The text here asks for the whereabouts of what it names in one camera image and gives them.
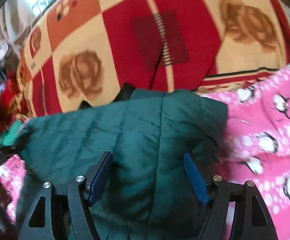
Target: teal jacket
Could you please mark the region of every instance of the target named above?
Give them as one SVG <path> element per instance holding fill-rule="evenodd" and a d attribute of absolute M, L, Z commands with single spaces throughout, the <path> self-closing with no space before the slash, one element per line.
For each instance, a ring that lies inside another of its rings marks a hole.
<path fill-rule="evenodd" d="M 195 239 L 205 208 L 183 156 L 193 151 L 199 161 L 214 163 L 226 120 L 225 104 L 190 91 L 137 89 L 127 101 L 35 118 L 22 131 L 31 135 L 20 153 L 27 173 L 17 223 L 44 182 L 65 183 L 110 151 L 114 163 L 105 192 L 90 208 L 101 239 Z"/>

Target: green quilted fabric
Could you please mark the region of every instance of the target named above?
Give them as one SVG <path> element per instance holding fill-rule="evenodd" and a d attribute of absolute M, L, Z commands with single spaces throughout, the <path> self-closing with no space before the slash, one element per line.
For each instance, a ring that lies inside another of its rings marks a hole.
<path fill-rule="evenodd" d="M 190 91 L 137 89 L 128 101 L 35 118 L 22 131 L 31 135 L 20 153 L 27 174 L 17 223 L 44 182 L 67 182 L 110 151 L 114 163 L 104 195 L 90 209 L 101 239 L 195 239 L 205 208 L 183 156 L 194 151 L 206 165 L 213 163 L 226 120 L 225 104 Z"/>

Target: brown rose print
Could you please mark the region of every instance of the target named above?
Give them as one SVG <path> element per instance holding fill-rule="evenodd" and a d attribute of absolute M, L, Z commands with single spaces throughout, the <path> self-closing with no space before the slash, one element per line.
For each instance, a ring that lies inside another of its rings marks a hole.
<path fill-rule="evenodd" d="M 94 100 L 103 91 L 103 79 L 104 69 L 95 51 L 86 50 L 62 57 L 59 85 L 69 99 L 83 93 L 88 100 Z"/>
<path fill-rule="evenodd" d="M 40 27 L 37 27 L 32 34 L 32 48 L 36 53 L 41 48 L 42 33 Z"/>
<path fill-rule="evenodd" d="M 257 41 L 265 53 L 275 51 L 278 42 L 274 25 L 259 8 L 241 0 L 221 0 L 220 10 L 227 36 L 242 44 Z"/>

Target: bed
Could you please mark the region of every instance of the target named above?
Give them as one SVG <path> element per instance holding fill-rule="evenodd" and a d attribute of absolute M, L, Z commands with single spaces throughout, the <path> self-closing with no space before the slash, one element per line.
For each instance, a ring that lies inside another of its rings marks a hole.
<path fill-rule="evenodd" d="M 286 0 L 56 0 L 22 45 L 17 79 L 18 111 L 28 117 L 108 104 L 126 82 L 227 103 L 219 174 L 253 180 L 279 239 L 290 239 Z M 24 174 L 16 155 L 0 167 L 12 219 Z"/>

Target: blue gripper pad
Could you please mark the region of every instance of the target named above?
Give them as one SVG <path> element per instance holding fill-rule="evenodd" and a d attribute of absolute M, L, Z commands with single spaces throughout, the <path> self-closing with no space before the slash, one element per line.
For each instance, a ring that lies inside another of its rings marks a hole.
<path fill-rule="evenodd" d="M 108 153 L 105 160 L 99 167 L 94 180 L 91 183 L 90 194 L 87 199 L 88 205 L 91 207 L 100 200 L 104 193 L 105 185 L 109 177 L 110 170 L 113 164 L 113 155 Z"/>
<path fill-rule="evenodd" d="M 207 193 L 207 183 L 188 153 L 184 155 L 184 168 L 197 199 L 206 206 L 211 200 Z"/>

